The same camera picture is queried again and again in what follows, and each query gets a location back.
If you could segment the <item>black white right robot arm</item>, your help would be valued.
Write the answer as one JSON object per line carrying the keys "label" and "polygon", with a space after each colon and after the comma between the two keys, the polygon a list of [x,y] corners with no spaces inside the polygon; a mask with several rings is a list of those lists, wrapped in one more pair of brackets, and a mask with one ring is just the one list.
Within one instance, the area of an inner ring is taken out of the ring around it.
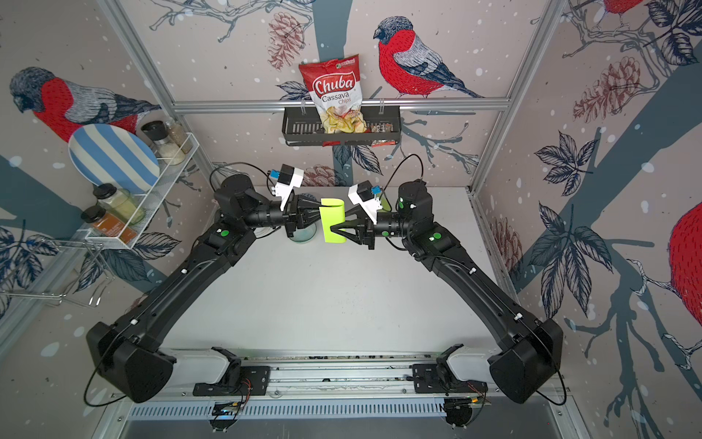
{"label": "black white right robot arm", "polygon": [[561,327],[526,311],[480,269],[459,239],[435,221],[424,181],[402,184],[393,211],[383,210],[380,189],[367,182],[350,188],[348,198],[353,207],[341,210],[339,219],[322,216],[325,230],[369,249],[378,237],[399,237],[404,250],[455,290],[486,326],[500,349],[488,360],[490,375],[507,398],[523,404],[561,376]]}

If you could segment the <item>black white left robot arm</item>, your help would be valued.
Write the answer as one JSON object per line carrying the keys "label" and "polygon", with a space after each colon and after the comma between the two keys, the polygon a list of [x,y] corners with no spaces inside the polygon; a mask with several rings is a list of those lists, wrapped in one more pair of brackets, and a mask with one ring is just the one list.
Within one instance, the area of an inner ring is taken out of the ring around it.
{"label": "black white left robot arm", "polygon": [[239,263],[257,228],[280,226],[292,234],[320,218],[320,202],[297,195],[272,201],[242,174],[227,177],[215,200],[219,218],[177,270],[137,307],[86,335],[95,373],[133,402],[146,402],[166,387],[177,363],[159,350],[166,335],[209,285]]}

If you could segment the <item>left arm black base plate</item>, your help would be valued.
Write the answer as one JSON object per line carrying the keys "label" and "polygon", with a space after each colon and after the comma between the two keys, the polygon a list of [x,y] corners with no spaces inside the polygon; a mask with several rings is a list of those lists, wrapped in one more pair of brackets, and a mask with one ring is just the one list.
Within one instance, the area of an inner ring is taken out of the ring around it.
{"label": "left arm black base plate", "polygon": [[263,396],[266,394],[271,368],[268,366],[233,366],[214,383],[196,383],[192,394],[196,397],[223,397],[235,394]]}

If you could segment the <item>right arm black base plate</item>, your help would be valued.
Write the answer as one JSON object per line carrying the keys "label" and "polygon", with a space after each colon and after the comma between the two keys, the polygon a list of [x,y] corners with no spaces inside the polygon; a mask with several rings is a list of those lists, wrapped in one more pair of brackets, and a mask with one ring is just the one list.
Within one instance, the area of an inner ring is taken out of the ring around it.
{"label": "right arm black base plate", "polygon": [[488,385],[479,380],[459,380],[441,364],[416,363],[411,366],[415,393],[487,393]]}

